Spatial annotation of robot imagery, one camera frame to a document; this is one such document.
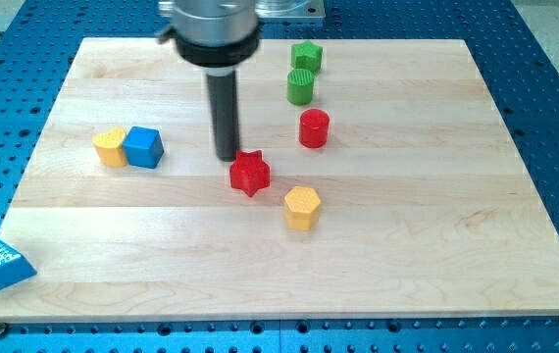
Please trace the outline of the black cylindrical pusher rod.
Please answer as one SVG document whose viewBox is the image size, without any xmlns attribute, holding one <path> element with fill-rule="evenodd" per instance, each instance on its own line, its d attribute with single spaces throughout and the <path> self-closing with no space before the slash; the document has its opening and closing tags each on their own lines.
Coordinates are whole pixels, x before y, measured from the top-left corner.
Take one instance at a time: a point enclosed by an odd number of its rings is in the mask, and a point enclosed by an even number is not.
<svg viewBox="0 0 559 353">
<path fill-rule="evenodd" d="M 216 155 L 232 162 L 240 142 L 235 70 L 208 70 L 206 83 Z"/>
</svg>

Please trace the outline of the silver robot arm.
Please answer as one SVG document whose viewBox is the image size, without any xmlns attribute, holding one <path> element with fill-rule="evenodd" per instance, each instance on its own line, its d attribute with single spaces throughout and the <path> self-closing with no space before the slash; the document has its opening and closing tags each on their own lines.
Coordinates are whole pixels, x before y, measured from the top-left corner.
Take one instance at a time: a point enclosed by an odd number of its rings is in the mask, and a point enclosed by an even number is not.
<svg viewBox="0 0 559 353">
<path fill-rule="evenodd" d="M 237 66 L 250 58 L 260 41 L 253 0 L 163 0 L 170 20 L 158 42 L 173 42 L 177 53 L 205 73 L 215 153 L 231 162 L 240 148 Z"/>
</svg>

